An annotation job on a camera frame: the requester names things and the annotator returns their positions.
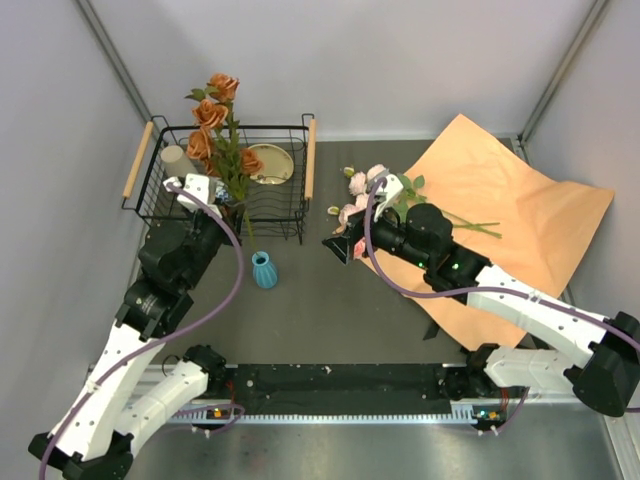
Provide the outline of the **yellow ceramic plate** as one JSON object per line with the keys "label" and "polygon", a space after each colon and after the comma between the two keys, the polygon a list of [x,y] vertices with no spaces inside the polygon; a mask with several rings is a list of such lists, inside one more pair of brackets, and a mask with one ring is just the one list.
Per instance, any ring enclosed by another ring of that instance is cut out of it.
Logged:
{"label": "yellow ceramic plate", "polygon": [[290,180],[295,167],[292,156],[273,144],[254,144],[248,148],[251,160],[258,161],[258,169],[249,178],[261,185],[281,185]]}

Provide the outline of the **pink flower bunch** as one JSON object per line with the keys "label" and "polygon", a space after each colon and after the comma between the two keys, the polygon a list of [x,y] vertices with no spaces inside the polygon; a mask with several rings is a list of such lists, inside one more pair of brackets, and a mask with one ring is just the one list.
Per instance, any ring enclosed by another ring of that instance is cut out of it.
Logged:
{"label": "pink flower bunch", "polygon": [[[334,235],[341,234],[345,230],[347,220],[351,215],[365,210],[370,187],[378,177],[386,176],[390,174],[390,171],[383,164],[376,164],[367,172],[356,171],[353,166],[348,166],[343,169],[343,173],[349,179],[348,189],[353,199],[342,207],[333,205],[328,208],[327,213],[330,216],[335,216],[339,223],[333,231]],[[427,197],[421,193],[421,189],[426,185],[426,180],[423,175],[413,179],[405,174],[396,174],[396,177],[401,185],[401,191],[391,201],[391,207],[395,210],[396,221],[399,222],[406,219],[410,207],[427,203]],[[497,239],[502,238],[502,234],[494,230],[500,225],[499,222],[474,223],[445,210],[442,213],[453,223],[454,229],[475,231]]]}

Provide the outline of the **green orange wrapping paper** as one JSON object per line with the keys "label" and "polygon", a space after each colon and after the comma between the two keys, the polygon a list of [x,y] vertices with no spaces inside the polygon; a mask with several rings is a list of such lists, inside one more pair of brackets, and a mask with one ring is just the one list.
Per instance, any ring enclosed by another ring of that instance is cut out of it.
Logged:
{"label": "green orange wrapping paper", "polygon": [[552,297],[567,287],[609,205],[611,189],[554,181],[528,166],[496,137],[457,115],[410,167],[389,155],[380,164],[453,214],[456,242]]}

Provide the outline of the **small blue ribbed vase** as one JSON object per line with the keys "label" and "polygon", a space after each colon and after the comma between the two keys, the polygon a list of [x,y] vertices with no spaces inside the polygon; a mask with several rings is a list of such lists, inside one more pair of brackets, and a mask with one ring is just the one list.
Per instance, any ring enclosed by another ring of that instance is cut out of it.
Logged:
{"label": "small blue ribbed vase", "polygon": [[253,279],[258,287],[271,289],[278,283],[278,271],[270,256],[263,251],[254,253],[251,257],[253,264]]}

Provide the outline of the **orange rose stem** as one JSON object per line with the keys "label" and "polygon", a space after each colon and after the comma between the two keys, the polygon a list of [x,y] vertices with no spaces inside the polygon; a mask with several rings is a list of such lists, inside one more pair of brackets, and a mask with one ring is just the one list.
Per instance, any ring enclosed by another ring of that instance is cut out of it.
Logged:
{"label": "orange rose stem", "polygon": [[258,251],[254,229],[248,213],[251,176],[263,166],[257,155],[240,145],[240,123],[234,117],[234,102],[240,80],[215,73],[203,88],[187,95],[195,102],[191,109],[197,130],[189,135],[186,154],[200,162],[208,176],[220,181],[226,198],[222,210],[247,228],[250,247]]}

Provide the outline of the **black gold-lettered ribbon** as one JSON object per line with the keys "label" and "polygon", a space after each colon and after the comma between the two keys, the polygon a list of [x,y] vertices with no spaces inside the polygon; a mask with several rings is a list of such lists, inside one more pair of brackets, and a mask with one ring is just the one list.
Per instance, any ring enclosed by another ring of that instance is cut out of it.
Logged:
{"label": "black gold-lettered ribbon", "polygon": [[430,322],[422,340],[428,341],[428,340],[434,339],[438,335],[439,331],[440,331],[439,324],[435,321]]}

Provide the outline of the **beige paper cup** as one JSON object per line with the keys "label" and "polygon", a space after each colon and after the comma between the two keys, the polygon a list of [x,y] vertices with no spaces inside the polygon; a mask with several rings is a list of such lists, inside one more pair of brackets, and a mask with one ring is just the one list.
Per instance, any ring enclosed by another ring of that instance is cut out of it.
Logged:
{"label": "beige paper cup", "polygon": [[160,159],[168,177],[186,177],[198,171],[179,145],[170,145],[160,152]]}

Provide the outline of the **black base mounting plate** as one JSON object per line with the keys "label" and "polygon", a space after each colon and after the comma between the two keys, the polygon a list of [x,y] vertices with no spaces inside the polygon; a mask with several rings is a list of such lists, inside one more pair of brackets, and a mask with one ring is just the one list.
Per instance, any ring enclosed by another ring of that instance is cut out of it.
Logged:
{"label": "black base mounting plate", "polygon": [[443,364],[240,364],[226,370],[235,397],[414,392],[458,400],[485,391],[480,374]]}

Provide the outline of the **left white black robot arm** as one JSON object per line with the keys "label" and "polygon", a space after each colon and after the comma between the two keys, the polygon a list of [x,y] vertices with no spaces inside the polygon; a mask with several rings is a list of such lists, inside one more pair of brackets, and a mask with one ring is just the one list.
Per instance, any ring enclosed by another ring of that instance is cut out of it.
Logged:
{"label": "left white black robot arm", "polygon": [[189,294],[220,246],[241,252],[233,227],[218,208],[199,203],[193,224],[180,233],[157,225],[139,252],[143,271],[126,292],[103,352],[78,397],[28,451],[38,476],[57,470],[65,479],[123,479],[151,437],[191,400],[226,387],[225,361],[207,345],[189,348],[174,370],[136,401],[134,388],[166,343],[195,330],[180,322]]}

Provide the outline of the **blue white patterned bowl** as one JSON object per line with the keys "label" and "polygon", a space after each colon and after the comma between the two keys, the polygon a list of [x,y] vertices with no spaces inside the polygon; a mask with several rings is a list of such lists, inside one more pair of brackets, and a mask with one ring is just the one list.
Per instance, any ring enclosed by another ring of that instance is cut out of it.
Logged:
{"label": "blue white patterned bowl", "polygon": [[214,200],[216,204],[231,204],[234,202],[233,195],[222,181],[216,180],[214,182]]}

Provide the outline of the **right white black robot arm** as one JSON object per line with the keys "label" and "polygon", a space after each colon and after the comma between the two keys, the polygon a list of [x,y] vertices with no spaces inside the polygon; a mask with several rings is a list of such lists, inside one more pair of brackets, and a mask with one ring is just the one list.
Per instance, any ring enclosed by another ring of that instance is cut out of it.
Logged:
{"label": "right white black robot arm", "polygon": [[436,206],[420,204],[404,219],[393,209],[379,220],[357,212],[322,243],[343,264],[355,260],[357,245],[368,257],[389,253],[422,270],[431,297],[494,314],[547,344],[545,350],[483,344],[468,359],[474,393],[511,386],[570,391],[603,415],[627,413],[639,385],[638,320],[625,312],[612,318],[586,312],[540,293],[455,242],[452,230]]}

